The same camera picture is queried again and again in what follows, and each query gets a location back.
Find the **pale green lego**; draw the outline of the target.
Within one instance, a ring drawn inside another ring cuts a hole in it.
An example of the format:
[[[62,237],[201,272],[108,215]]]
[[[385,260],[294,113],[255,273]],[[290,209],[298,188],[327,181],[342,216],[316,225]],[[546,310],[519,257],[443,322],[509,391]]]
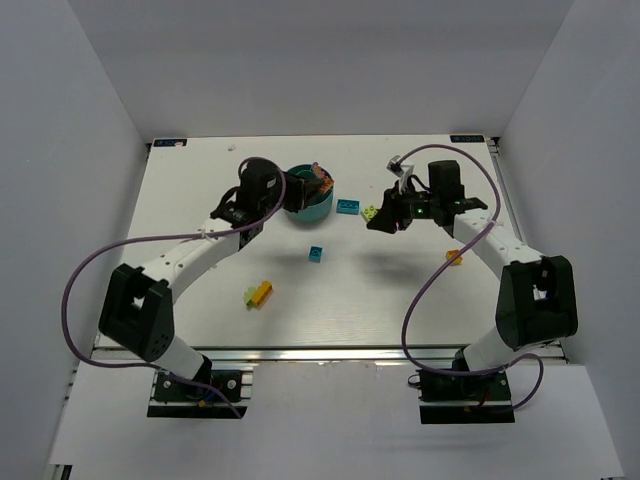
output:
[[[368,206],[361,210],[360,215],[366,223],[370,222],[378,213],[378,209],[374,206]]]

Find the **purple long lego brick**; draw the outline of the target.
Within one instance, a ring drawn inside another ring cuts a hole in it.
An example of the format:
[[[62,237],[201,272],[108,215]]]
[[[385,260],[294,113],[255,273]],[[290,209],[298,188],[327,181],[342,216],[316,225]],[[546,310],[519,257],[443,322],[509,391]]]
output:
[[[319,176],[324,176],[325,175],[324,170],[319,166],[319,164],[317,162],[314,162],[311,165],[311,169],[316,175],[319,175]]]

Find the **orange 2x3 lego brick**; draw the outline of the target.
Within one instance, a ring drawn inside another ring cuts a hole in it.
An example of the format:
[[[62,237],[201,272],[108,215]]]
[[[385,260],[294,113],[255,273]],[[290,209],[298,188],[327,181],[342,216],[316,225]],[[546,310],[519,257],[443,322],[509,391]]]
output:
[[[329,176],[323,177],[322,180],[323,180],[323,183],[319,187],[318,191],[320,194],[325,194],[333,188],[334,180]]]

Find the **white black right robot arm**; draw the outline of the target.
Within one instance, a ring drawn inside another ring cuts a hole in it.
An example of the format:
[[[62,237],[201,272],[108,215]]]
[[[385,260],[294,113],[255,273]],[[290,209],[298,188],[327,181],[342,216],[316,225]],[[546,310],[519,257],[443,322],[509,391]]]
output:
[[[573,268],[565,257],[545,256],[527,246],[469,197],[455,160],[428,165],[429,185],[412,186],[411,166],[398,157],[387,168],[397,176],[368,222],[370,230],[395,234],[414,220],[432,220],[472,251],[499,281],[495,325],[461,350],[455,369],[489,373],[510,365],[531,349],[571,337],[578,330]]]

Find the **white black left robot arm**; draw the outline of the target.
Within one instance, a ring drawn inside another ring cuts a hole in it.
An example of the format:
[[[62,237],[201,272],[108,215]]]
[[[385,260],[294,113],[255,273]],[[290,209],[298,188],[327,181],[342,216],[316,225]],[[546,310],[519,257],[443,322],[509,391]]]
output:
[[[297,213],[321,196],[316,174],[281,171],[262,157],[242,162],[239,183],[223,194],[196,234],[140,266],[123,263],[109,280],[98,330],[148,364],[186,382],[192,399],[205,396],[212,363],[175,332],[174,305],[206,272],[238,253],[280,209]]]

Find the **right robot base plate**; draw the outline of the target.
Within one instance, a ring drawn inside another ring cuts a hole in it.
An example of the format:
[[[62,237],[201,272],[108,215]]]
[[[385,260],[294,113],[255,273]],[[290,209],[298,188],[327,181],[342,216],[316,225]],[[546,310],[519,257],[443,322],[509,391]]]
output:
[[[423,425],[511,424],[515,422],[505,373],[444,376],[419,370],[407,379],[418,392]]]

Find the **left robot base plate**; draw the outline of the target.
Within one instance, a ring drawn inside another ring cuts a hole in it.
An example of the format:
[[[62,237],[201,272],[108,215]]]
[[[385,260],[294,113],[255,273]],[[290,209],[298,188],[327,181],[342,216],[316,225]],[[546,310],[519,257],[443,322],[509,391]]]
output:
[[[232,405],[211,390],[195,388],[171,378],[165,372],[155,375],[147,406],[148,418],[235,419],[242,418],[252,394],[251,370],[213,370],[211,385]]]

